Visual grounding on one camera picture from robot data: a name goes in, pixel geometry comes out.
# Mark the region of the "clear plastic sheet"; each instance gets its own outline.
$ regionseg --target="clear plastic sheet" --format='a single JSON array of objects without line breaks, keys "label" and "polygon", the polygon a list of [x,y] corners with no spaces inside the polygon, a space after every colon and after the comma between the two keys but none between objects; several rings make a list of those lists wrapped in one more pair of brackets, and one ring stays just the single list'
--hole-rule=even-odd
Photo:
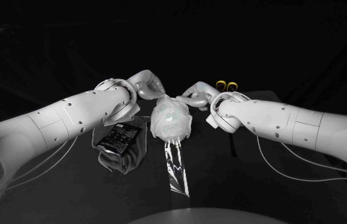
[{"label": "clear plastic sheet", "polygon": [[183,194],[189,197],[188,191],[188,182],[186,182],[186,171],[185,171],[185,164],[183,164],[183,156],[180,151],[180,140],[177,138],[176,141],[170,139],[164,142],[164,156],[166,156],[166,165],[167,165],[167,176],[169,176],[169,185],[170,190]]}]

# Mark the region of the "crumpled plastic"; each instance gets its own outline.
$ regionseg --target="crumpled plastic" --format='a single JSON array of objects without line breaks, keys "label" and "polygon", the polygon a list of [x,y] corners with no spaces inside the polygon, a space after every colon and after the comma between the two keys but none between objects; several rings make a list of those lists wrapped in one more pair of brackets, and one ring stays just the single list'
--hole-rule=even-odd
[{"label": "crumpled plastic", "polygon": [[156,101],[156,107],[150,116],[150,132],[153,138],[159,137],[163,141],[182,141],[189,138],[190,120],[188,105],[170,98],[166,94]]}]

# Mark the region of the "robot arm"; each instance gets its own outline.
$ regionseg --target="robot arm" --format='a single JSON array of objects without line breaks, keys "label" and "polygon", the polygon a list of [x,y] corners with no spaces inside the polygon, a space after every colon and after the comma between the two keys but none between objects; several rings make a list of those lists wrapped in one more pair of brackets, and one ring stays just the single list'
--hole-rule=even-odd
[{"label": "robot arm", "polygon": [[128,80],[102,81],[94,90],[0,122],[0,190],[36,156],[99,125],[131,119],[140,109],[137,93],[144,99],[164,95],[159,78],[149,70]]},{"label": "robot arm", "polygon": [[347,161],[347,116],[250,100],[224,92],[211,101],[206,122],[234,133],[241,125],[266,139],[315,150]]}]

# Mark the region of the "yellow object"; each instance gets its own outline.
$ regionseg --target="yellow object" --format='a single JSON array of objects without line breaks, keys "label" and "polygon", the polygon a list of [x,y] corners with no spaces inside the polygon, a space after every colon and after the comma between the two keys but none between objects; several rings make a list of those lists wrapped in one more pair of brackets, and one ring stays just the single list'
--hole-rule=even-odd
[{"label": "yellow object", "polygon": [[219,80],[216,83],[215,83],[215,88],[219,92],[222,92],[225,90],[225,81],[224,80]]},{"label": "yellow object", "polygon": [[231,91],[235,91],[237,90],[237,83],[235,82],[228,82],[228,84],[227,84],[228,86],[227,86],[227,88],[225,88],[225,90],[229,92],[229,85],[232,86],[232,88],[234,88],[234,90],[231,90]]}]

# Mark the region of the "white cable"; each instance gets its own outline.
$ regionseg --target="white cable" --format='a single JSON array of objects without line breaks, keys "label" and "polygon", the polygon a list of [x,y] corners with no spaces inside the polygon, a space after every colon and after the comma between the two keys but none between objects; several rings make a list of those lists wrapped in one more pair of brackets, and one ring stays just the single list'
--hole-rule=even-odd
[{"label": "white cable", "polygon": [[27,171],[23,175],[20,175],[18,177],[16,177],[8,184],[16,181],[17,179],[20,179],[23,176],[26,176],[31,171],[34,171],[42,165],[43,163],[52,158],[52,156],[59,152],[59,150],[63,148],[63,146],[66,145],[66,142],[62,144],[62,146],[59,147],[59,149],[55,151],[55,153],[46,158],[46,160],[30,170]]},{"label": "white cable", "polygon": [[321,164],[313,163],[312,161],[303,159],[300,156],[297,156],[297,155],[293,153],[293,151],[287,148],[287,146],[286,146],[282,142],[280,142],[280,144],[283,145],[283,147],[289,150],[289,152],[290,152],[300,160],[306,161],[308,163],[310,163],[310,164],[313,164],[313,165],[318,165],[318,166],[322,166],[322,167],[325,167],[325,168],[329,168],[329,169],[334,169],[334,170],[347,172],[347,170],[344,170],[344,169],[335,168],[335,167],[332,167],[332,166],[321,165]]},{"label": "white cable", "polygon": [[284,177],[287,177],[287,178],[290,178],[290,179],[293,179],[293,180],[309,181],[309,182],[319,182],[319,181],[328,181],[328,180],[347,180],[347,178],[331,178],[331,179],[322,179],[322,180],[305,180],[305,179],[297,179],[297,178],[295,178],[295,177],[290,177],[290,176],[282,174],[282,173],[273,168],[273,166],[269,164],[269,162],[267,162],[267,160],[266,160],[266,158],[264,158],[264,155],[263,155],[263,152],[261,152],[261,148],[260,148],[260,143],[258,143],[258,137],[257,137],[257,144],[258,144],[258,150],[260,150],[260,153],[261,153],[261,157],[263,157],[267,165],[269,165],[270,168],[271,168],[280,175],[283,175]]},{"label": "white cable", "polygon": [[[73,146],[73,143],[72,143],[72,145],[70,145],[70,147],[69,147],[66,153],[63,154],[62,158],[59,159],[59,161],[60,161],[60,160],[63,159],[63,157],[66,156],[66,154],[68,154],[68,152],[69,152],[69,150],[70,150],[70,148],[72,148],[72,146]],[[31,178],[30,180],[21,182],[20,184],[17,184],[17,185],[8,187],[7,189],[1,190],[1,192],[10,190],[11,188],[14,188],[14,187],[17,187],[17,186],[26,184],[29,181],[31,181],[31,180],[34,180],[36,178],[39,178],[39,177],[40,177],[44,173],[47,173],[47,172],[50,171],[50,169],[57,165],[59,161],[53,164],[53,166],[52,166],[52,167],[50,167],[50,168],[49,168],[49,169],[47,169],[40,175],[37,175],[37,176],[36,176],[34,178]]]}]

